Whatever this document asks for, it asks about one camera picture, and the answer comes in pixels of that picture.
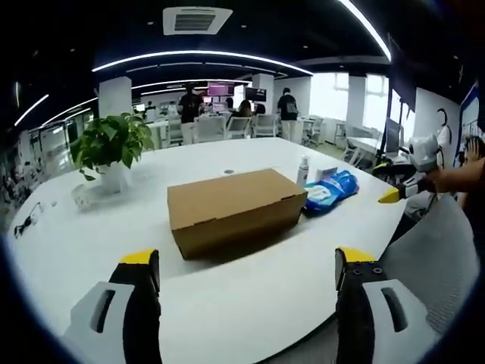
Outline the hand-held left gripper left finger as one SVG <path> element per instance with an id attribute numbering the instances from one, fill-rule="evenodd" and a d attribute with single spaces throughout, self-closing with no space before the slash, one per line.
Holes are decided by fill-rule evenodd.
<path id="1" fill-rule="evenodd" d="M 71 309 L 62 341 L 81 363 L 160 363 L 159 251 L 123 257 Z"/>

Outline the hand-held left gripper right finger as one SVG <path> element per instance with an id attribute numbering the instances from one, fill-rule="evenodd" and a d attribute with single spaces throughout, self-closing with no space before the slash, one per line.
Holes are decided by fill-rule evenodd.
<path id="1" fill-rule="evenodd" d="M 440 336 L 425 305 L 359 249 L 335 250 L 338 363 L 419 363 Z"/>

